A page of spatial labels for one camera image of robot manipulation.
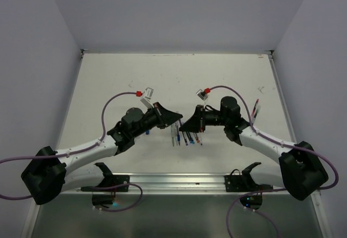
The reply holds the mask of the grey pen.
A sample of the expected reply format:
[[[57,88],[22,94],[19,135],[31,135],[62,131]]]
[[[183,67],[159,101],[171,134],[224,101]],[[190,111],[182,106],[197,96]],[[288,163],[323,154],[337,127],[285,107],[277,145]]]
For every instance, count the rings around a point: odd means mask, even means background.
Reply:
[[[170,130],[171,130],[171,142],[172,142],[172,146],[175,146],[175,128],[174,125],[170,126]]]

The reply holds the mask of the red pen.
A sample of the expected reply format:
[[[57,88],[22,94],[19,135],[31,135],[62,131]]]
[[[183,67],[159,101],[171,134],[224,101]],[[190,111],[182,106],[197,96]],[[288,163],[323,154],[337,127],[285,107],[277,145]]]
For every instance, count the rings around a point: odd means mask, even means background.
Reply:
[[[200,137],[198,136],[198,134],[194,133],[194,135],[195,135],[195,138],[196,138],[196,142],[199,143],[200,145],[203,145]]]

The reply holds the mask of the green pen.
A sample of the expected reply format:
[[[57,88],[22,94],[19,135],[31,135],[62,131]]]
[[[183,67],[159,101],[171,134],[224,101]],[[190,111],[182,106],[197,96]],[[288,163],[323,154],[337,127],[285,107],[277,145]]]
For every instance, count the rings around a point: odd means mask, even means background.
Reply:
[[[256,120],[256,118],[257,118],[259,112],[260,112],[260,109],[261,109],[261,106],[258,106],[258,107],[256,108],[255,113],[254,113],[253,118],[252,118],[252,123],[255,122],[255,120]]]

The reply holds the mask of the red pen cap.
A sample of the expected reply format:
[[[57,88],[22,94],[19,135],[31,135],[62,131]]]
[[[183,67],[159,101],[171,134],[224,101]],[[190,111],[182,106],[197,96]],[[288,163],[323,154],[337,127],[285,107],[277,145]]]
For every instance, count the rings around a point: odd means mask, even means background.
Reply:
[[[257,98],[257,100],[256,100],[256,102],[255,102],[255,104],[254,104],[254,107],[253,107],[253,110],[252,110],[252,115],[251,115],[252,118],[253,118],[254,115],[255,115],[255,112],[256,112],[256,110],[257,110],[258,104],[259,104],[259,98]]]

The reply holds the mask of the clear pen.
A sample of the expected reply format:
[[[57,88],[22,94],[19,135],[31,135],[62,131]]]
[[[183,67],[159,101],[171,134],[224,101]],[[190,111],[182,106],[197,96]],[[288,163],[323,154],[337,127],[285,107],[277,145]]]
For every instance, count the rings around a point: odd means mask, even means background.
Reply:
[[[178,137],[178,132],[177,132],[177,127],[176,127],[176,123],[173,125],[173,130],[174,130],[174,134],[175,134],[175,142],[176,142],[176,145],[178,146],[179,145],[179,137]]]

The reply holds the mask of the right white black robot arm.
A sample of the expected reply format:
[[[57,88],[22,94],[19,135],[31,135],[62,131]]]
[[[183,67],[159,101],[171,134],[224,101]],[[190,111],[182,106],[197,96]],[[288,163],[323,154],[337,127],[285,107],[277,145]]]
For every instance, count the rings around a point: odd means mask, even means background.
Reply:
[[[243,169],[240,180],[246,190],[257,191],[266,185],[277,186],[302,201],[329,179],[309,143],[286,143],[252,128],[241,116],[240,106],[233,97],[222,98],[219,110],[207,111],[204,106],[197,105],[192,117],[179,130],[200,133],[207,126],[222,126],[230,141],[276,162],[276,166],[269,168],[262,168],[260,162],[254,162]]]

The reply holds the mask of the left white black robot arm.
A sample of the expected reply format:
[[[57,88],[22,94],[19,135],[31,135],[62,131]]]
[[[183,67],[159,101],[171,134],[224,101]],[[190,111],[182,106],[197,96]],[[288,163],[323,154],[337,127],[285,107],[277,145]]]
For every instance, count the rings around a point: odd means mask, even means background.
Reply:
[[[21,174],[21,179],[37,205],[46,204],[60,193],[74,188],[108,190],[113,174],[101,159],[119,155],[135,144],[135,139],[155,127],[165,129],[182,119],[155,102],[146,112],[130,108],[120,121],[100,138],[71,149],[39,150]]]

